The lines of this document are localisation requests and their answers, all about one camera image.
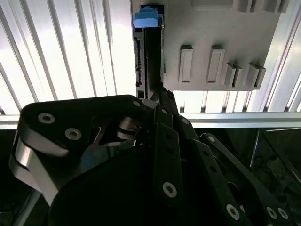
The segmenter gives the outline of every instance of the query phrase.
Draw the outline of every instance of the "white slatted panel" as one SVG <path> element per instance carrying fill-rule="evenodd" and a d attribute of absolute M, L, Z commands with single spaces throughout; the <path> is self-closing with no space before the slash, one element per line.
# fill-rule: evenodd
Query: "white slatted panel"
<path fill-rule="evenodd" d="M 222 112 L 225 91 L 209 91 L 207 94 L 206 113 Z"/>
<path fill-rule="evenodd" d="M 0 0 L 0 37 L 4 114 L 38 101 L 135 95 L 130 0 Z"/>
<path fill-rule="evenodd" d="M 200 113 L 203 104 L 203 91 L 187 91 L 184 109 L 186 113 Z"/>
<path fill-rule="evenodd" d="M 78 98 L 94 97 L 91 76 L 83 39 L 80 33 L 79 21 L 74 0 L 53 0 L 54 8 L 50 6 L 53 16 L 57 16 L 62 38 L 61 49 L 65 52 L 68 72 L 72 77 Z"/>

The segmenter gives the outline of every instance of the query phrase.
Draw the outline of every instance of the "metal slat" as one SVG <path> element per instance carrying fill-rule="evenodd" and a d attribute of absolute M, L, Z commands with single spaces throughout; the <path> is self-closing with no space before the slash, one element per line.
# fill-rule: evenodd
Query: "metal slat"
<path fill-rule="evenodd" d="M 118 95 L 136 95 L 136 68 L 130 0 L 103 0 Z"/>
<path fill-rule="evenodd" d="M 19 63 L 22 62 L 24 64 L 24 70 L 26 70 L 25 74 L 30 79 L 37 100 L 54 100 L 44 71 L 39 70 L 38 73 L 38 70 L 34 65 L 30 51 L 36 51 L 36 49 L 35 46 L 32 45 L 31 35 L 20 2 L 16 0 L 1 0 L 0 5 L 5 16 L 5 19 L 3 20 L 7 20 L 12 34 L 10 41 L 13 41 L 13 43 L 16 44 L 17 49 L 15 51 L 19 52 L 20 57 L 22 58 L 18 59 Z"/>
<path fill-rule="evenodd" d="M 0 74 L 0 106 L 5 114 L 19 114 L 19 109 Z"/>
<path fill-rule="evenodd" d="M 225 91 L 208 91 L 205 112 L 222 112 L 225 93 Z"/>
<path fill-rule="evenodd" d="M 237 91 L 230 91 L 228 96 L 228 101 L 227 101 L 227 107 L 226 107 L 227 113 L 234 112 L 236 99 L 237 99 Z"/>
<path fill-rule="evenodd" d="M 0 37 L 0 72 L 6 83 L 9 82 L 22 108 L 34 102 L 34 99 L 2 23 Z"/>
<path fill-rule="evenodd" d="M 200 113 L 203 102 L 203 91 L 186 91 L 185 113 Z"/>
<path fill-rule="evenodd" d="M 96 21 L 91 2 L 88 0 L 76 1 L 81 21 L 81 32 L 88 57 L 89 69 L 92 74 L 93 89 L 97 97 L 108 95 L 103 72 L 103 61 L 100 56 L 100 48 L 97 41 Z"/>
<path fill-rule="evenodd" d="M 300 113 L 182 113 L 194 128 L 296 128 Z"/>
<path fill-rule="evenodd" d="M 92 6 L 91 10 L 97 35 L 98 50 L 100 51 L 100 56 L 103 61 L 103 72 L 105 76 L 107 92 L 109 96 L 113 96 L 117 94 L 117 91 L 112 67 L 112 57 L 109 45 L 109 38 L 106 28 L 104 5 L 103 1 L 101 0 L 90 1 L 90 4 Z"/>
<path fill-rule="evenodd" d="M 62 35 L 61 49 L 64 49 L 76 96 L 78 98 L 93 97 L 93 86 L 79 28 L 78 15 L 74 0 L 48 0 L 53 1 L 57 22 Z"/>
<path fill-rule="evenodd" d="M 181 112 L 181 110 L 185 106 L 185 92 L 183 91 L 173 91 L 175 102 L 178 107 L 178 112 Z"/>
<path fill-rule="evenodd" d="M 71 81 L 69 80 L 47 1 L 26 0 L 21 1 L 21 4 L 30 24 L 30 29 L 34 29 L 34 33 L 37 35 L 34 36 L 34 40 L 41 47 L 40 54 L 45 58 L 57 98 L 59 100 L 73 99 Z"/>

